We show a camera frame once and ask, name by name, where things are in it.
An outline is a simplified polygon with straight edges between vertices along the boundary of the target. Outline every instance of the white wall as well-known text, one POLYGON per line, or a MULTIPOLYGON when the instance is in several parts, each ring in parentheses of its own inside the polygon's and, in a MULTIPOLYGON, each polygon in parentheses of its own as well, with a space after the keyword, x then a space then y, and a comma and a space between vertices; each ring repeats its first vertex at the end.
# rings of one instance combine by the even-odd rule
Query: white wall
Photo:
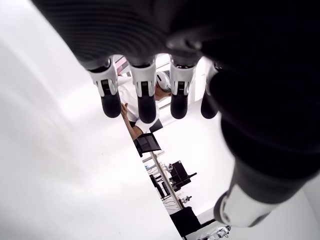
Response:
POLYGON ((123 120, 29 1, 0 1, 0 53, 0 239, 180 240, 123 120))
POLYGON ((201 100, 189 105, 186 117, 173 120, 161 114, 165 127, 154 133, 165 154, 159 157, 163 163, 181 160, 188 174, 197 172, 191 183, 182 188, 192 196, 187 206, 196 215, 212 208, 228 188, 234 159, 227 149, 220 128, 220 116, 205 119, 200 112, 201 100))

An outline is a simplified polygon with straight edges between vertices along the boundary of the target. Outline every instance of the black equipment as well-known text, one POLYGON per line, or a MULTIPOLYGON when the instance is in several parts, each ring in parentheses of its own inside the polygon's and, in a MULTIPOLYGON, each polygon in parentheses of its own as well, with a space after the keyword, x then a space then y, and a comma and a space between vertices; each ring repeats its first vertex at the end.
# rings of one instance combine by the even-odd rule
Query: black equipment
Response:
POLYGON ((175 192, 179 191, 182 186, 191 183, 190 178, 197 175, 196 172, 188 175, 181 161, 170 164, 169 168, 172 168, 170 171, 171 177, 169 180, 172 183, 172 187, 175 192))

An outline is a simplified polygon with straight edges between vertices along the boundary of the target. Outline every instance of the person's arm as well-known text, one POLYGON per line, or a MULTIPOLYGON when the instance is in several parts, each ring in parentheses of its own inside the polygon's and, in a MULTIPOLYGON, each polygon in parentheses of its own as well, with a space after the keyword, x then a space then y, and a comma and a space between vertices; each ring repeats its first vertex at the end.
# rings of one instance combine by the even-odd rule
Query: person's arm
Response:
POLYGON ((124 120, 125 126, 128 129, 130 136, 132 138, 132 140, 136 140, 141 134, 143 134, 143 132, 141 131, 141 129, 137 126, 131 127, 130 125, 130 121, 128 119, 127 113, 128 113, 128 109, 127 109, 128 103, 123 104, 121 103, 121 115, 122 118, 124 120))

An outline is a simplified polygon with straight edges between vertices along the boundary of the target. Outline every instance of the person's hand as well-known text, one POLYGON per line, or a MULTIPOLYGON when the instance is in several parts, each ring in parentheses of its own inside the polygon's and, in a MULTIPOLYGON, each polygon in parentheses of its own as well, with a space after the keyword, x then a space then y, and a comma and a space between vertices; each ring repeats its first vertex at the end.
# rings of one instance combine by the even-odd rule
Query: person's hand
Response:
POLYGON ((121 115, 122 115, 122 117, 123 117, 124 119, 128 118, 128 117, 127 117, 127 113, 128 113, 128 108, 127 108, 127 106, 128 106, 128 103, 126 103, 126 104, 121 103, 121 115))

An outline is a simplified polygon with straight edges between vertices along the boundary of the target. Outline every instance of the white joint segment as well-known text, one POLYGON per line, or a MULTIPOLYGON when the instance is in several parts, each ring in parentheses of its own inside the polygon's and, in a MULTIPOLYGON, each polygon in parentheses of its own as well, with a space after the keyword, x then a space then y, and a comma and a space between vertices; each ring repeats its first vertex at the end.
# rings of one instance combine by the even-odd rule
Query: white joint segment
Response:
POLYGON ((103 72, 91 72, 88 71, 90 74, 92 81, 94 85, 97 86, 99 94, 101 97, 105 96, 101 81, 103 80, 108 80, 110 92, 112 95, 116 95, 118 91, 118 74, 117 74, 117 68, 116 68, 116 63, 114 62, 113 58, 111 57, 110 59, 111 65, 110 67, 103 71, 103 72))
POLYGON ((156 89, 156 62, 153 60, 152 64, 147 67, 138 68, 130 65, 133 84, 135 86, 136 94, 142 97, 141 82, 148 82, 149 97, 155 95, 156 89))
POLYGON ((183 94, 186 96, 189 93, 189 87, 191 85, 191 81, 193 75, 195 74, 196 66, 190 68, 181 68, 176 66, 173 59, 170 61, 170 84, 171 84, 171 92, 173 95, 177 95, 178 93, 178 82, 184 82, 184 91, 183 94))
POLYGON ((230 226, 247 228, 257 218, 271 213, 279 204, 267 204, 249 197, 235 184, 229 196, 224 196, 220 205, 222 221, 230 226))

